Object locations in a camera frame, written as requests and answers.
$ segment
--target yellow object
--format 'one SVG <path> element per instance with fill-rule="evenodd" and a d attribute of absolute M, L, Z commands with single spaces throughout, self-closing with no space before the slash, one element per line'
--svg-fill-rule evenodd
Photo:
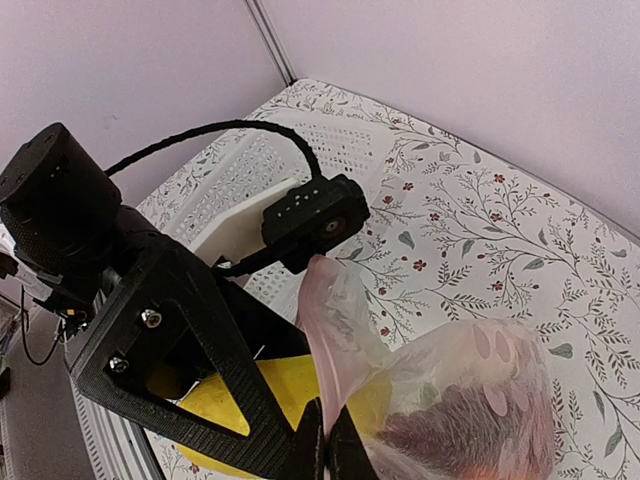
<path fill-rule="evenodd" d="M 307 403 L 320 396 L 311 355 L 259 360 L 256 363 L 284 416 L 293 429 L 297 429 Z M 347 406 L 361 435 L 371 435 L 382 427 L 390 399 L 391 383 L 385 376 L 378 376 L 351 397 Z M 249 424 L 220 375 L 213 375 L 201 382 L 180 406 L 234 432 L 249 434 Z M 200 467 L 238 478 L 258 478 L 186 447 L 179 446 L 179 449 L 187 459 Z"/>

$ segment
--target perforated basket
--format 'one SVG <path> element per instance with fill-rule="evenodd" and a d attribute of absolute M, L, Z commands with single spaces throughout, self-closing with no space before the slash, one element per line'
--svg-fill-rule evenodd
<path fill-rule="evenodd" d="M 307 140 L 325 177 L 344 173 L 358 182 L 369 202 L 378 194 L 383 155 L 393 147 L 393 137 L 387 129 L 359 120 L 300 112 L 279 112 L 268 120 L 293 128 Z M 276 134 L 249 131 L 193 192 L 164 231 L 189 246 L 217 214 L 292 177 L 300 182 L 310 178 L 304 156 L 293 142 Z M 292 277 L 278 263 L 254 274 L 246 288 L 269 304 Z"/>

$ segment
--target red flower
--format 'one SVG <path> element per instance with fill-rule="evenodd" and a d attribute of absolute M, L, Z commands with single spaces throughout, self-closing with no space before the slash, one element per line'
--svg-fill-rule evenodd
<path fill-rule="evenodd" d="M 419 272 L 421 272 L 422 269 L 425 268 L 426 266 L 427 266 L 427 263 L 423 262 L 422 259 L 413 262 L 413 269 L 418 270 Z"/>

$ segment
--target transparent plastic bag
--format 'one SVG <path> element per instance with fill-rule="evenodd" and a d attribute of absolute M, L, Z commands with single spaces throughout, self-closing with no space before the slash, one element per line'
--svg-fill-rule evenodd
<path fill-rule="evenodd" d="M 299 296 L 325 432 L 364 385 L 390 384 L 377 432 L 360 432 L 381 480 L 544 480 L 553 466 L 549 380 L 520 322 L 443 325 L 391 352 L 357 272 L 315 257 Z"/>

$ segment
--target leaf pattern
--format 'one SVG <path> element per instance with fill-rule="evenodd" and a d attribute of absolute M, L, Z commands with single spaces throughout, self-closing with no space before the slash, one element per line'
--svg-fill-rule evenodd
<path fill-rule="evenodd" d="M 640 478 L 638 247 L 562 193 L 374 100 L 301 80 L 251 118 L 281 110 L 360 119 L 395 136 L 372 217 L 338 255 L 358 266 L 383 341 L 397 348 L 464 318 L 521 319 L 549 349 L 553 478 Z M 162 228 L 244 135 L 218 138 L 140 210 Z M 149 437 L 168 479 L 217 478 Z"/>

